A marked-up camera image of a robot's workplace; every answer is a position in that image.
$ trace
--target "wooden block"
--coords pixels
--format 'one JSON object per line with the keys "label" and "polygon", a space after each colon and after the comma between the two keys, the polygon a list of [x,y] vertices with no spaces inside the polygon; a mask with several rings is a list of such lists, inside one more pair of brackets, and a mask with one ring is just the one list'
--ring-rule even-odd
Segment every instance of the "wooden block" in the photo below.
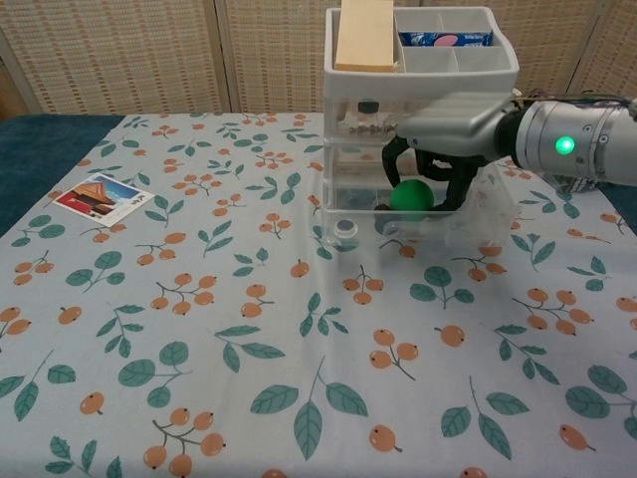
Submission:
{"label": "wooden block", "polygon": [[342,0],[334,68],[394,71],[393,0]]}

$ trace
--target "table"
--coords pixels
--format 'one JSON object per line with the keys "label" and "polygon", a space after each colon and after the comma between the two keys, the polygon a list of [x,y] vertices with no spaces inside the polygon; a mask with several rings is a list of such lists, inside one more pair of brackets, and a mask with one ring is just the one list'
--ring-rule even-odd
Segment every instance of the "table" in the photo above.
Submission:
{"label": "table", "polygon": [[339,253],[320,146],[319,115],[126,117],[50,195],[154,201],[108,229],[45,195],[0,239],[2,476],[634,476],[605,197],[503,160],[506,247]]}

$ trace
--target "blue package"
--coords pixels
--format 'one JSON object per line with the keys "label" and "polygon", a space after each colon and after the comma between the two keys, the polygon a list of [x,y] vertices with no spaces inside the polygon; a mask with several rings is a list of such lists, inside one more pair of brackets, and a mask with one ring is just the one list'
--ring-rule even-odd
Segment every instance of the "blue package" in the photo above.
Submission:
{"label": "blue package", "polygon": [[399,35],[403,47],[490,47],[494,39],[493,32],[400,32]]}

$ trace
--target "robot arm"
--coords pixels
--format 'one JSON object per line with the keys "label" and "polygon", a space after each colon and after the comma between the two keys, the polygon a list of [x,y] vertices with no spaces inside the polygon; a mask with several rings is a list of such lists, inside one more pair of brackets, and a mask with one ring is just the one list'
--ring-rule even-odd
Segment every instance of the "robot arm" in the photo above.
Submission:
{"label": "robot arm", "polygon": [[448,181],[439,211],[458,209],[478,169],[506,156],[531,171],[637,185],[635,121],[637,103],[618,97],[443,99],[396,127],[382,162],[396,186],[397,157],[414,148],[419,174]]}

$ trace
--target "plastic storage organizer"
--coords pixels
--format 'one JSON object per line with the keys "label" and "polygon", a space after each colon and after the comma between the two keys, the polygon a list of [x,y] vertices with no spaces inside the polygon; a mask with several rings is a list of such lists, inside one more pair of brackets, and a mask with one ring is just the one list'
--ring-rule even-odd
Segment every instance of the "plastic storage organizer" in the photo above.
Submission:
{"label": "plastic storage organizer", "polygon": [[[488,8],[394,8],[394,73],[335,70],[340,9],[326,11],[324,50],[323,240],[332,244],[389,239],[438,241],[447,246],[503,243],[517,214],[498,167],[479,172],[463,206],[454,212],[376,211],[389,203],[392,186],[381,162],[394,128],[436,104],[459,114],[492,106],[512,95],[518,76],[513,47]],[[404,47],[398,32],[484,32],[489,47]],[[401,179],[418,177],[436,203],[447,183],[416,171],[413,150],[398,160]]]}

